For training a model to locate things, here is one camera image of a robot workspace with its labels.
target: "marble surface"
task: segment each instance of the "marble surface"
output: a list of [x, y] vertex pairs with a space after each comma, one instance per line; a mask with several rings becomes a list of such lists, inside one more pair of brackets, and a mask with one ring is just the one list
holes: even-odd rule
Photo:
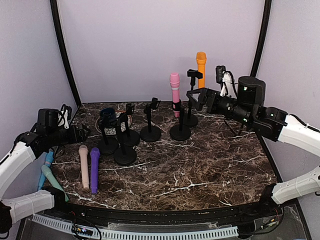
[[[146, 103], [135, 103], [131, 129], [147, 125]], [[101, 109], [125, 110], [125, 103], [87, 103], [73, 123], [85, 124], [91, 134], [84, 143], [97, 146], [102, 136], [95, 128]], [[79, 146], [66, 145], [64, 155], [52, 164], [52, 172], [70, 197], [70, 202], [100, 208], [144, 211], [199, 210], [252, 203], [259, 200], [266, 185], [276, 182], [271, 165], [253, 132], [234, 137], [222, 116], [195, 112], [199, 124], [191, 138], [178, 142], [169, 131], [178, 123], [169, 102], [152, 112], [152, 124], [162, 131], [154, 143], [141, 141], [134, 149], [137, 160], [119, 166], [113, 156], [101, 156], [98, 194], [84, 190]], [[239, 124], [228, 121], [235, 130]]]

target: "toy microphone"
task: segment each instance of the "toy microphone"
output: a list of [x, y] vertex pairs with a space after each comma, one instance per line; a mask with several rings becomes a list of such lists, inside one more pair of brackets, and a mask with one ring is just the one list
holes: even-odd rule
[[65, 196], [65, 201], [68, 202], [69, 198], [65, 192], [65, 190], [62, 188], [62, 186], [59, 184], [59, 182], [57, 181], [57, 179], [55, 178], [55, 176], [53, 175], [51, 169], [46, 166], [46, 165], [42, 165], [41, 166], [41, 171], [43, 172], [43, 175], [46, 177], [46, 179], [48, 179], [48, 181], [51, 183], [52, 187], [59, 189], [61, 191], [64, 192], [64, 196]]
[[91, 156], [91, 193], [98, 193], [98, 168], [99, 168], [99, 158], [100, 151], [99, 148], [94, 147], [90, 152]]
[[199, 51], [196, 54], [196, 63], [198, 64], [198, 72], [202, 73], [202, 79], [198, 80], [198, 88], [205, 88], [206, 83], [206, 62], [207, 55], [203, 51]]
[[[53, 151], [49, 151], [49, 153], [45, 156], [45, 162], [44, 165], [48, 166], [50, 168], [52, 162], [54, 161], [54, 152]], [[38, 191], [40, 191], [42, 189], [42, 187], [44, 186], [46, 181], [46, 176], [44, 175], [44, 173], [41, 173], [40, 176], [40, 180], [38, 183]]]
[[89, 173], [88, 173], [88, 148], [86, 145], [79, 147], [80, 163], [81, 163], [81, 176], [82, 185], [85, 190], [89, 189]]
[[178, 108], [178, 104], [180, 103], [180, 77], [179, 73], [174, 72], [170, 74], [170, 85], [172, 89], [172, 108], [174, 111], [174, 116], [176, 118], [180, 115], [180, 110]]

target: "beige microphone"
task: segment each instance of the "beige microphone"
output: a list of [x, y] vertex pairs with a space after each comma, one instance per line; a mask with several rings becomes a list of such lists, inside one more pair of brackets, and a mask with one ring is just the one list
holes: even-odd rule
[[88, 148], [86, 145], [79, 147], [79, 155], [81, 162], [82, 184], [85, 190], [89, 189], [89, 172], [88, 172]]

